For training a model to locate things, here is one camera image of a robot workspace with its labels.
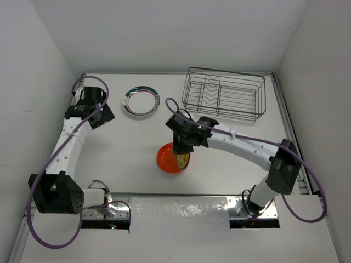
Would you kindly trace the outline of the yellow patterned plate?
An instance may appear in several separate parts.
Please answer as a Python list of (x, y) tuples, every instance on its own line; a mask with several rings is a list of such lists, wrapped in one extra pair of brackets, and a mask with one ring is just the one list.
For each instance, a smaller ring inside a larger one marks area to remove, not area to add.
[(190, 162), (190, 156), (190, 153), (175, 156), (176, 164), (180, 170), (185, 170), (187, 168)]

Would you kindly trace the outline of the white plate dark red rim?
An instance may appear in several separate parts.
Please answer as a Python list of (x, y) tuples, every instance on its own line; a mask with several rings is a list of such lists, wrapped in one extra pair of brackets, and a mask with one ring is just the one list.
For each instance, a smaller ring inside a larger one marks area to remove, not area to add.
[(138, 86), (125, 93), (122, 109), (130, 117), (148, 118), (156, 113), (160, 102), (157, 90), (148, 86)]

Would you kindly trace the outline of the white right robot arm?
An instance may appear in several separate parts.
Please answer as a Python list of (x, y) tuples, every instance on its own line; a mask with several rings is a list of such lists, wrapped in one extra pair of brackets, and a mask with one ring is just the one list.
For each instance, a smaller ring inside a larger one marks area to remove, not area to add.
[(258, 216), (265, 206), (278, 195), (290, 195), (301, 164), (294, 157), (296, 147), (283, 139), (277, 145), (251, 141), (217, 120), (202, 116), (197, 121), (177, 112), (166, 122), (173, 132), (173, 153), (183, 155), (193, 152), (194, 147), (203, 146), (225, 151), (250, 161), (267, 175), (254, 185), (243, 204), (246, 213)]

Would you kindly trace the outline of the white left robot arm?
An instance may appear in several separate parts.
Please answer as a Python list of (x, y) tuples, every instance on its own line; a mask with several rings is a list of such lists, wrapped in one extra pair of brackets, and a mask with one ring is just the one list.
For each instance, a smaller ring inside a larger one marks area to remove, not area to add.
[(83, 87), (78, 90), (78, 101), (65, 112), (63, 129), (52, 155), (53, 160), (33, 193), (33, 200), (40, 213), (78, 214), (84, 208), (103, 201), (102, 193), (82, 189), (74, 180), (75, 167), (83, 143), (88, 134), (115, 116), (104, 104), (106, 92), (98, 87)]

